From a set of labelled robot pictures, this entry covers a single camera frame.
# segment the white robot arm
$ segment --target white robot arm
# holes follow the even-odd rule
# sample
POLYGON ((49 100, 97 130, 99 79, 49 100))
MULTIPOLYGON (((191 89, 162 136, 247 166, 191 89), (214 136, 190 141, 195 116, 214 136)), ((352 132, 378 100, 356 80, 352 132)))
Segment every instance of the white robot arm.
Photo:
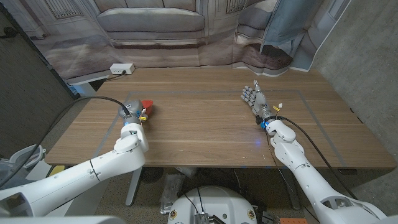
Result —
POLYGON ((112 151, 46 179, 0 191, 0 218, 42 217, 101 181, 142 167, 148 151, 140 125, 143 106, 135 100, 126 107, 133 115, 119 112, 125 125, 112 151))
POLYGON ((294 174, 322 224, 377 223, 386 215, 374 205, 335 191, 304 155, 295 132, 272 114, 258 82, 245 86, 241 98, 256 115, 256 123, 269 133, 275 155, 294 174))

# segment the table surface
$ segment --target table surface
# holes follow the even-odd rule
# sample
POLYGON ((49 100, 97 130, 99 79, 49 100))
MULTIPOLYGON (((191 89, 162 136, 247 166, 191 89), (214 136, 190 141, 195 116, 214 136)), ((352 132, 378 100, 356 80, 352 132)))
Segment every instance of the table surface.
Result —
MULTIPOLYGON (((329 163, 345 169, 391 169, 395 160, 316 71, 289 70, 276 77, 247 69, 137 69, 106 82, 97 95, 119 101, 153 100, 143 123, 146 166, 271 167, 265 132, 240 95, 257 79, 279 115, 295 121, 329 163)), ((315 167, 326 167, 307 138, 290 123, 315 167)), ((74 165, 113 149, 123 126, 118 105, 90 100, 45 158, 74 165)))

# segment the red object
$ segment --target red object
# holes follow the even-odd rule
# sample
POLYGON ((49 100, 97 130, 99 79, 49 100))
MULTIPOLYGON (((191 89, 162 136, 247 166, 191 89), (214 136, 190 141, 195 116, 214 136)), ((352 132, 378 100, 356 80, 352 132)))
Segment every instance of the red object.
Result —
POLYGON ((154 104, 154 102, 152 100, 141 100, 141 103, 144 106, 144 108, 147 110, 145 114, 150 115, 150 113, 152 112, 152 105, 154 104))

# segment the cable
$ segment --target cable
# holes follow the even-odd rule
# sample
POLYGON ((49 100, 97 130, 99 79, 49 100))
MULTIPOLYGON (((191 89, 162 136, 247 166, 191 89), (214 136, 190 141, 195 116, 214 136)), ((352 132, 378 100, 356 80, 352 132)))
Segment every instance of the cable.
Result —
POLYGON ((354 193, 352 193, 352 191, 350 191, 349 188, 347 188, 347 186, 345 186, 345 184, 343 183, 343 181, 337 176, 337 173, 331 168, 331 165, 329 164, 329 162, 326 160, 325 156, 323 156, 322 152, 319 150, 319 148, 317 147, 317 145, 312 141, 311 137, 296 123, 294 123, 293 121, 291 121, 288 118, 285 118, 283 116, 279 116, 279 119, 281 120, 286 120, 290 123, 292 123, 294 126, 296 126, 296 128, 298 128, 301 132, 304 133, 305 137, 307 137, 307 139, 311 142, 312 146, 315 148, 315 150, 317 150, 318 154, 321 156, 321 158, 323 159, 323 161, 325 162, 325 164, 328 166, 328 168, 330 169, 330 171, 335 175, 335 177, 337 178, 337 180, 340 182, 340 184, 344 187, 344 189, 346 189, 346 191, 352 196, 353 199, 358 200, 358 198, 355 196, 354 193))
POLYGON ((282 178, 283 178, 283 180, 284 180, 286 186, 287 186, 287 187, 290 189, 290 191, 293 193, 294 197, 297 198, 297 200, 298 200, 298 202, 300 203, 300 205, 301 205, 303 208, 305 208, 306 211, 307 211, 309 214, 311 214, 311 216, 312 216, 317 222, 319 222, 319 220, 315 217, 315 215, 314 215, 312 212, 310 212, 310 211, 306 208, 306 206, 303 205, 303 203, 301 202, 299 196, 297 196, 297 194, 294 192, 293 188, 292 188, 292 187, 289 185, 289 183, 287 182, 287 180, 286 180, 285 176, 283 175, 282 171, 280 171, 280 168, 279 168, 279 166, 278 166, 278 163, 276 163, 276 160, 275 160, 275 158, 274 158, 274 155, 272 155, 271 146, 270 146, 270 144, 269 144, 269 137, 268 137, 268 132, 267 132, 267 131, 266 131, 266 135, 267 135, 267 143, 268 143, 269 153, 271 154, 271 157, 272 157, 272 159, 274 160, 274 163, 275 163, 275 165, 276 165, 276 168, 278 168, 278 171, 279 171, 279 173, 280 173, 280 176, 282 176, 282 178))
POLYGON ((200 199, 201 212, 203 212, 203 214, 204 214, 205 210, 203 209, 203 205, 201 203, 201 196, 200 196, 200 192, 199 192, 199 187, 197 187, 197 189, 198 189, 198 195, 199 195, 199 199, 200 199))
POLYGON ((11 173, 10 175, 8 175, 8 177, 4 178, 1 182, 0 182, 0 188, 2 186, 4 186, 4 184, 6 184, 12 177, 14 177, 21 169, 22 167, 25 165, 25 163, 30 159, 30 157, 34 154, 34 152, 36 151, 36 149, 39 147, 39 145, 42 143, 42 141, 44 140, 44 138, 46 137, 46 135, 48 135, 48 133, 51 131, 51 129, 61 120, 61 118, 63 117, 63 115, 65 115, 65 113, 77 102, 82 101, 82 100, 87 100, 87 99, 102 99, 102 100, 109 100, 112 102, 115 102, 117 104, 119 104, 120 106, 122 106, 122 109, 124 110, 126 115, 130 115, 129 110, 126 108, 126 106, 124 104, 122 104, 121 102, 106 97, 106 96, 86 96, 86 97, 80 97, 77 100, 72 101, 69 105, 67 105, 66 107, 64 107, 55 117, 55 119, 51 122, 50 127, 48 128, 48 130, 45 132, 45 134, 43 135, 43 137, 41 138, 41 140, 39 141, 38 144, 35 145, 35 147, 33 148, 33 150, 29 153, 29 155, 26 157, 26 159, 20 163, 18 165, 18 167, 14 170, 13 173, 11 173))
POLYGON ((126 71, 125 71, 125 70, 123 70, 122 74, 117 75, 117 76, 115 76, 115 77, 107 78, 105 81, 112 81, 112 80, 115 80, 115 79, 119 78, 120 76, 122 76, 122 75, 124 75, 124 74, 126 74, 126 71))
POLYGON ((192 205, 195 207, 195 210, 197 211, 197 214, 199 214, 197 207, 195 204, 191 201, 191 199, 188 198, 188 196, 184 193, 185 197, 192 203, 192 205))
POLYGON ((233 169, 233 170, 234 170, 234 174, 235 174, 236 180, 238 181, 238 185, 239 185, 239 193, 241 193, 241 182, 239 181, 239 178, 238 178, 238 175, 236 174, 236 171, 235 171, 235 169, 233 169))

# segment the electrical outlet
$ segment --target electrical outlet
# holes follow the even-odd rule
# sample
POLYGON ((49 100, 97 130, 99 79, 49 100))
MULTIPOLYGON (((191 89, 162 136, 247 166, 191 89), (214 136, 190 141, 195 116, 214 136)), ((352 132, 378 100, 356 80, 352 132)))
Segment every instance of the electrical outlet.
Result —
POLYGON ((132 74, 136 68, 132 63, 114 63, 109 69, 112 74, 120 75, 123 71, 126 71, 126 74, 132 74))

